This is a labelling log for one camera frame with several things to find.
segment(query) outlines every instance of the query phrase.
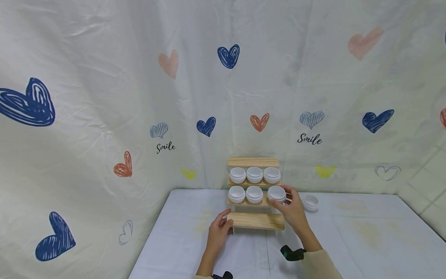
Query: left hand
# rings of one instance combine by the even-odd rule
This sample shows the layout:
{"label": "left hand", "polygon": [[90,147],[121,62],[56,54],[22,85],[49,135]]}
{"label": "left hand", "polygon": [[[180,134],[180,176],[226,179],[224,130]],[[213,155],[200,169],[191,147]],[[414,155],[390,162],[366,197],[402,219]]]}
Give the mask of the left hand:
{"label": "left hand", "polygon": [[220,213],[209,227],[205,251],[208,256],[218,257],[226,244],[227,235],[232,234],[233,228],[231,226],[234,221],[232,219],[223,219],[223,216],[229,212],[231,212],[230,208]]}

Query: yellow heart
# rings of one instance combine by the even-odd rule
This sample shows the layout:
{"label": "yellow heart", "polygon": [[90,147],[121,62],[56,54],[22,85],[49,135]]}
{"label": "yellow heart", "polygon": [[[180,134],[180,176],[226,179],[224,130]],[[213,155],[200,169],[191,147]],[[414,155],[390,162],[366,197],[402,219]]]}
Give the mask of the yellow heart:
{"label": "yellow heart", "polygon": [[319,175],[320,178],[329,178],[330,175],[336,170],[335,166],[331,167],[323,167],[323,166],[316,166],[316,173]]}
{"label": "yellow heart", "polygon": [[194,170],[186,171],[185,169],[181,169],[181,173],[189,180],[192,180],[197,175],[197,172]]}

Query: wooden shelf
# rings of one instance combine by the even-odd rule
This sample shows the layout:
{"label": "wooden shelf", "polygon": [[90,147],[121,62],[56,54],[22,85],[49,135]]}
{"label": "wooden shelf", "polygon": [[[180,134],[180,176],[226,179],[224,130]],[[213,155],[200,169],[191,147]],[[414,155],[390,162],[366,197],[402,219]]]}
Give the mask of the wooden shelf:
{"label": "wooden shelf", "polygon": [[227,162],[228,167],[279,167],[279,160],[277,158],[229,158]]}
{"label": "wooden shelf", "polygon": [[241,213],[231,212],[227,215],[232,219],[234,228],[284,230],[285,220],[281,214]]}
{"label": "wooden shelf", "polygon": [[247,198],[245,198],[245,200],[242,203],[235,204],[229,199],[229,197],[227,198],[227,204],[229,206],[272,207],[271,203],[268,200],[268,192],[263,192],[263,200],[258,204],[250,203]]}
{"label": "wooden shelf", "polygon": [[279,182],[277,182],[276,184],[269,184],[268,182],[265,181],[265,178],[263,178],[262,181],[260,181],[259,183],[251,183],[251,182],[249,182],[249,180],[246,178],[245,181],[243,181],[242,183],[237,184],[237,183],[234,183],[234,182],[231,180],[230,175],[228,175],[228,177],[227,177],[227,183],[228,183],[229,185],[231,185],[231,186],[239,185],[239,186],[242,186],[242,187],[249,187],[249,186],[251,186],[251,185],[256,185],[256,186],[259,186],[259,187],[271,187],[271,186],[274,186],[274,185],[280,185],[280,184],[281,184],[281,181],[279,180]]}

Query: white table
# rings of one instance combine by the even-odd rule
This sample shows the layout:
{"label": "white table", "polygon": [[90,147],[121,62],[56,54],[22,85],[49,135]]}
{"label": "white table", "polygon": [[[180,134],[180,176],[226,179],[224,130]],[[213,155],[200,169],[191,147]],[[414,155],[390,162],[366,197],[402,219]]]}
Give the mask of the white table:
{"label": "white table", "polygon": [[[446,243],[397,196],[312,194],[320,208],[307,213],[308,222],[344,279],[446,278]],[[226,200],[227,190],[172,191],[129,279],[190,279],[209,224],[228,208]],[[285,244],[301,248],[288,224],[277,236],[237,229],[214,273],[230,271],[235,279],[305,278],[299,262],[281,255]]]}

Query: heart outline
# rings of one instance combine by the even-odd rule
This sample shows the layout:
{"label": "heart outline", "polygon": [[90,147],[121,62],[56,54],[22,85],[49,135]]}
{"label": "heart outline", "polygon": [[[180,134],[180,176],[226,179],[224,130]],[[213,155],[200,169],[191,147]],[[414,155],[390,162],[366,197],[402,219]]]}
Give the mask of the heart outline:
{"label": "heart outline", "polygon": [[[386,174],[389,170],[396,170],[396,172],[395,172],[394,175],[392,175],[391,178],[389,178],[389,179],[385,179],[384,177],[382,177],[382,176],[378,173],[378,170],[379,170],[380,168],[383,168],[383,169],[384,169],[384,173],[385,173],[385,174]],[[391,166],[391,167],[388,167],[388,168],[386,168],[385,166],[377,166],[377,167],[375,168],[375,173],[376,173],[376,175],[377,175],[379,178],[381,178],[382,180],[384,180],[384,181],[390,181],[390,180],[394,179],[395,177],[397,177],[397,176],[400,174],[400,172],[401,172],[401,168],[400,168],[400,167],[397,167],[397,166]]]}
{"label": "heart outline", "polygon": [[113,172],[120,177],[131,177],[133,174],[132,157],[128,151],[124,152],[124,162],[125,164],[117,163],[113,168]]}
{"label": "heart outline", "polygon": [[161,69],[171,78],[177,78],[179,56],[177,50],[172,50],[170,57],[167,57],[164,53],[160,53],[158,56],[158,64]]}
{"label": "heart outline", "polygon": [[445,126],[446,129],[446,108],[440,111],[440,121],[442,122],[443,126]]}
{"label": "heart outline", "polygon": [[187,171],[185,169],[181,169],[181,173],[188,179],[193,180],[197,176],[197,172],[194,170]]}
{"label": "heart outline", "polygon": [[216,123],[216,119],[215,117],[209,117],[206,121],[206,123],[204,123],[204,121],[199,120],[197,122],[197,130],[202,133],[207,135],[208,137],[211,137],[211,133],[215,128],[215,123]]}
{"label": "heart outline", "polygon": [[304,112],[299,117],[299,122],[301,122],[305,126],[308,126],[310,130],[312,130],[317,123],[321,122],[324,119],[324,117],[325,114],[322,111],[314,113]]}
{"label": "heart outline", "polygon": [[19,123],[46,127],[54,123],[56,111],[45,84],[30,78],[26,93],[0,88],[0,113]]}
{"label": "heart outline", "polygon": [[[125,226],[126,226],[126,225],[129,225],[129,226],[130,226],[130,237],[128,238],[127,241],[124,242],[124,241],[121,240],[121,237],[122,237],[122,236],[125,237],[125,236],[127,235],[127,234],[125,233]],[[124,225],[122,226],[122,232],[123,232],[123,233],[120,234],[120,235],[119,235],[119,238],[118,238],[118,242],[119,242],[120,245],[124,245],[124,244],[126,244],[126,243],[129,242],[130,239],[132,238],[132,235],[133,235],[133,222],[132,222],[132,220],[128,220],[127,222],[124,223]]]}
{"label": "heart outline", "polygon": [[370,31],[365,37],[361,34],[353,35],[348,40],[348,51],[358,60],[362,60],[367,53],[378,43],[383,35],[384,30],[381,27],[376,27]]}
{"label": "heart outline", "polygon": [[164,123],[158,123],[156,126],[150,127],[150,137],[163,138],[164,134],[169,130],[169,126]]}
{"label": "heart outline", "polygon": [[395,110],[393,109],[388,109],[378,116],[376,116],[376,114],[373,112],[368,112],[363,117],[363,125],[370,132],[376,133],[382,126],[387,123],[387,121],[390,120],[394,113]]}
{"label": "heart outline", "polygon": [[239,60],[240,47],[239,45],[233,45],[229,50],[226,47],[221,46],[217,49],[217,54],[221,63],[228,69],[232,69]]}
{"label": "heart outline", "polygon": [[76,246],[76,241],[74,241],[65,220],[54,211],[50,213],[49,219],[54,234],[45,237],[36,246],[35,255],[37,260],[41,262],[55,259]]}
{"label": "heart outline", "polygon": [[269,113],[266,113],[262,116],[262,119],[259,119],[257,115],[251,115],[249,118],[251,121],[251,125],[256,129],[259,133],[265,129],[269,120]]}
{"label": "heart outline", "polygon": [[329,178],[336,170],[335,166],[330,166],[330,167],[324,167],[321,165],[316,166],[316,174],[322,178],[322,179],[327,179]]}

